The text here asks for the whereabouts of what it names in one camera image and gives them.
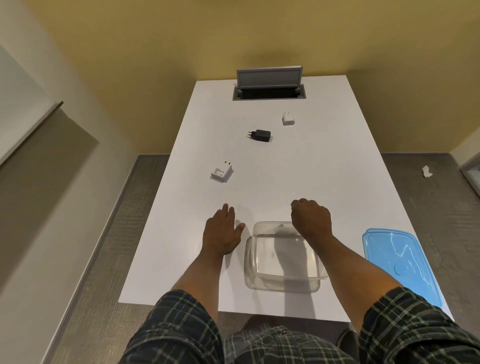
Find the rolled-up sleeve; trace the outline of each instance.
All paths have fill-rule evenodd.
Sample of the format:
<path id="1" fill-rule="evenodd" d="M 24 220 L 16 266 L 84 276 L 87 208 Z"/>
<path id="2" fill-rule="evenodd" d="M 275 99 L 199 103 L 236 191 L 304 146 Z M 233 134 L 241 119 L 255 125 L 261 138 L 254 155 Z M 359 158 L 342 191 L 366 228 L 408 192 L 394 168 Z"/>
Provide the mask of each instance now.
<path id="1" fill-rule="evenodd" d="M 222 340 L 204 307 L 184 291 L 170 291 L 157 302 L 135 333 L 120 363 L 224 362 Z"/>
<path id="2" fill-rule="evenodd" d="M 480 363 L 480 341 L 407 288 L 370 308 L 359 345 L 361 363 Z"/>

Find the finger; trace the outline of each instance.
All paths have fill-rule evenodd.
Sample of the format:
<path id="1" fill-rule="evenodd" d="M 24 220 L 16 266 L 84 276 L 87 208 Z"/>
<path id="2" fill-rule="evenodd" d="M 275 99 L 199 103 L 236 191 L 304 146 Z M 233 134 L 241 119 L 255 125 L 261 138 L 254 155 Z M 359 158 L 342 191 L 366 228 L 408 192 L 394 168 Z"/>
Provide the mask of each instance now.
<path id="1" fill-rule="evenodd" d="M 231 223 L 235 222 L 235 209 L 233 206 L 228 209 L 227 221 Z"/>
<path id="2" fill-rule="evenodd" d="M 235 243 L 236 243 L 235 246 L 237 246 L 238 244 L 240 244 L 240 238 L 241 238 L 241 234 L 242 234 L 244 228 L 245 228 L 245 224 L 244 224 L 244 223 L 239 224 L 239 225 L 235 228 L 235 231 L 233 232 L 233 236 L 235 237 Z"/>
<path id="3" fill-rule="evenodd" d="M 227 216 L 228 216 L 228 204 L 223 204 L 222 213 L 221 213 L 220 217 L 221 217 L 223 220 L 226 220 L 226 219 L 227 219 Z"/>

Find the blue lid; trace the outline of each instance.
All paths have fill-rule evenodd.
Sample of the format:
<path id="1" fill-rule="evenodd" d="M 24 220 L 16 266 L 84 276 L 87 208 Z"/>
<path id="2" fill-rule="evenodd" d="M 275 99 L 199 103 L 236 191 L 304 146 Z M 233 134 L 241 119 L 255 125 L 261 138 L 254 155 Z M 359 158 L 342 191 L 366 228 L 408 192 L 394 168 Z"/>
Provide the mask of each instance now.
<path id="1" fill-rule="evenodd" d="M 367 260 L 434 306 L 442 305 L 432 269 L 415 236 L 399 230 L 368 229 L 362 240 Z"/>

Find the carpeted floor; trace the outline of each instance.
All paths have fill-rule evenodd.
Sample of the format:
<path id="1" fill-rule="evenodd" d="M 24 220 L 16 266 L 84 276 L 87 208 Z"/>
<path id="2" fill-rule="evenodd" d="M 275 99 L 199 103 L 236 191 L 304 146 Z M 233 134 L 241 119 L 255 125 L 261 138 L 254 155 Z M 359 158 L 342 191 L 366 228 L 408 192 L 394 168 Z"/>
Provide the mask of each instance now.
<path id="1" fill-rule="evenodd" d="M 139 156 L 92 270 L 46 363 L 116 363 L 150 306 L 118 303 L 168 156 Z M 480 199 L 448 154 L 384 161 L 456 321 L 480 336 Z M 430 167 L 433 176 L 422 177 Z M 344 323 L 221 313 L 227 334 L 258 322 L 334 340 Z"/>

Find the clear plastic container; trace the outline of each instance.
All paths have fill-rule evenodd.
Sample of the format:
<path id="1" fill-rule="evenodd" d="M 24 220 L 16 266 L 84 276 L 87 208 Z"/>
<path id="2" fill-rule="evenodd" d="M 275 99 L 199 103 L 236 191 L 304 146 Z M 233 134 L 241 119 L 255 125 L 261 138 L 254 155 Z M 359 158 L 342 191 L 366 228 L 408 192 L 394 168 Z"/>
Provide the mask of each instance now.
<path id="1" fill-rule="evenodd" d="M 312 293 L 327 272 L 313 249 L 287 221 L 253 227 L 245 249 L 245 283 L 254 290 Z"/>

